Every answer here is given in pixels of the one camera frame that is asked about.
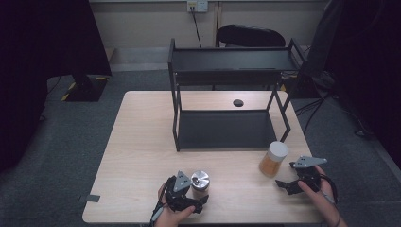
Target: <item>black office chair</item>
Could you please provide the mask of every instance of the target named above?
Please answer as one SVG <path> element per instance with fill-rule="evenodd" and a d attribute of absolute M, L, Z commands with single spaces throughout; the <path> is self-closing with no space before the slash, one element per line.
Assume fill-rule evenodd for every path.
<path fill-rule="evenodd" d="M 277 31 L 256 26 L 227 25 L 218 29 L 215 47 L 284 47 L 286 40 Z"/>

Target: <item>wooden table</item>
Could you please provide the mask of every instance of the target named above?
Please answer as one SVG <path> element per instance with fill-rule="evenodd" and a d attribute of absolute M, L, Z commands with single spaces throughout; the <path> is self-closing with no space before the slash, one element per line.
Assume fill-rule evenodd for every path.
<path fill-rule="evenodd" d="M 287 94 L 279 92 L 283 100 Z M 233 100 L 242 99 L 242 109 L 266 108 L 269 91 L 182 91 L 186 109 L 237 110 Z M 202 213 L 185 223 L 317 223 L 322 217 L 303 194 L 289 196 L 275 179 L 297 179 L 289 162 L 310 150 L 291 105 L 287 116 L 291 131 L 289 149 L 278 174 L 264 176 L 259 162 L 265 150 L 176 151 L 173 134 L 171 92 L 127 92 L 115 120 L 109 143 L 96 175 L 83 220 L 89 223 L 148 223 L 157 202 L 157 191 L 181 170 L 191 176 L 204 170 L 210 176 L 209 201 Z M 270 117 L 277 135 L 285 127 L 275 103 Z M 187 196 L 191 198 L 192 190 Z"/>

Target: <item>person's hand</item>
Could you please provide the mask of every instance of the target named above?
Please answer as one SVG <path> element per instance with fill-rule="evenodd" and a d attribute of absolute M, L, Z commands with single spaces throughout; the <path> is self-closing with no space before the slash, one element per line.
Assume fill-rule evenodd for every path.
<path fill-rule="evenodd" d="M 164 184 L 160 187 L 158 198 L 164 193 Z M 165 195 L 162 196 L 162 203 L 166 203 Z M 178 224 L 188 218 L 195 210 L 195 206 L 189 206 L 181 212 L 174 212 L 168 206 L 163 208 L 162 214 L 156 219 L 155 227 L 177 227 Z"/>
<path fill-rule="evenodd" d="M 315 167 L 320 174 L 325 175 L 324 171 L 319 166 Z M 318 192 L 314 192 L 306 183 L 302 181 L 298 181 L 298 185 L 308 195 L 313 204 L 323 215 L 323 218 L 326 220 L 328 226 L 347 226 L 343 218 L 340 217 L 340 213 L 337 210 L 336 204 L 329 201 L 329 199 L 333 200 L 333 190 L 327 180 L 321 180 L 321 190 Z"/>

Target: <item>black metal shelf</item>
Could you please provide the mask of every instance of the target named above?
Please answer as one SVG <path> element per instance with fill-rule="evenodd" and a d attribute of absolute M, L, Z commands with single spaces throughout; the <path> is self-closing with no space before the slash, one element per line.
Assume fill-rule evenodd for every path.
<path fill-rule="evenodd" d="M 267 110 L 181 111 L 180 148 L 267 148 L 277 138 Z"/>
<path fill-rule="evenodd" d="M 192 148 L 268 148 L 276 141 L 269 109 L 275 98 L 286 125 L 280 141 L 290 127 L 284 103 L 277 94 L 283 71 L 299 71 L 306 58 L 300 46 L 291 40 L 288 47 L 251 48 L 176 48 L 171 40 L 168 70 L 174 106 L 173 135 L 177 151 Z M 183 110 L 180 86 L 215 84 L 274 85 L 265 110 Z"/>

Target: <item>white wall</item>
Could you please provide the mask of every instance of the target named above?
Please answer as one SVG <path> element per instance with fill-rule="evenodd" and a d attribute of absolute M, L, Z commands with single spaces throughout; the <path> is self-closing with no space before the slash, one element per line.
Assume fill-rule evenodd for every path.
<path fill-rule="evenodd" d="M 287 41 L 310 44 L 327 1 L 209 2 L 196 13 L 203 47 L 213 46 L 216 26 L 262 26 L 280 32 Z M 164 47 L 171 38 L 178 47 L 199 47 L 186 2 L 91 3 L 105 47 Z"/>

